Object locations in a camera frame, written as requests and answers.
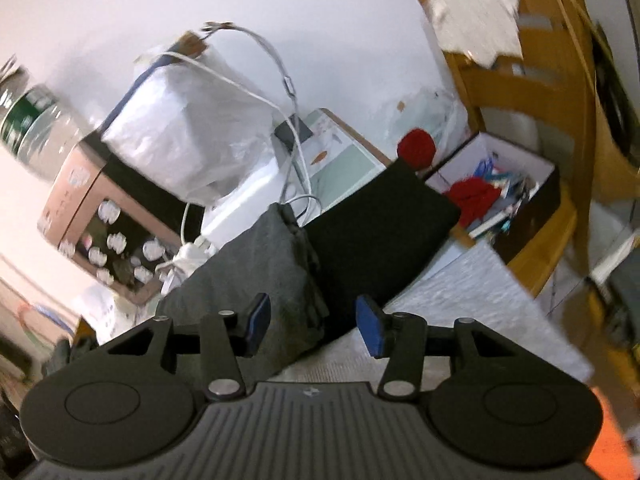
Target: wooden chair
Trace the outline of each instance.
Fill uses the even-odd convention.
[[[428,0],[418,0],[426,10]],[[584,0],[577,0],[584,7]],[[534,296],[553,273],[565,247],[574,239],[579,270],[588,272],[589,209],[594,165],[594,95],[568,30],[567,20],[590,67],[591,37],[571,3],[520,0],[520,14],[544,16],[549,28],[520,27],[523,59],[501,56],[485,70],[462,54],[444,52],[468,110],[474,132],[485,130],[481,107],[512,110],[556,126],[574,140],[572,177],[561,184],[561,205],[533,239],[508,263]],[[514,75],[513,66],[544,78]]]

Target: plastic bag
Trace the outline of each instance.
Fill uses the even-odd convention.
[[[421,88],[399,104],[385,106],[383,115],[386,130],[383,138],[373,143],[393,159],[398,156],[398,142],[414,128],[423,129],[433,138],[436,155],[432,165],[450,155],[468,133],[465,106],[453,94],[441,89]]]
[[[259,93],[210,47],[198,61]],[[271,108],[198,67],[157,68],[102,140],[126,164],[185,202],[214,205],[273,152]]]

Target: silver screw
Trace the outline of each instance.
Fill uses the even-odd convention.
[[[238,381],[233,379],[216,379],[209,383],[209,391],[218,396],[226,396],[236,393],[240,389]]]
[[[389,381],[382,389],[392,397],[406,397],[415,391],[415,386],[407,381]]]

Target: clear plastic jar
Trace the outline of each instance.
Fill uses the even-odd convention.
[[[31,171],[52,182],[88,132],[44,85],[24,91],[25,75],[18,69],[0,84],[0,140]]]

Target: red ball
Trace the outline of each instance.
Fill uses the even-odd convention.
[[[422,128],[414,128],[398,142],[398,157],[414,171],[425,170],[436,156],[436,143]]]

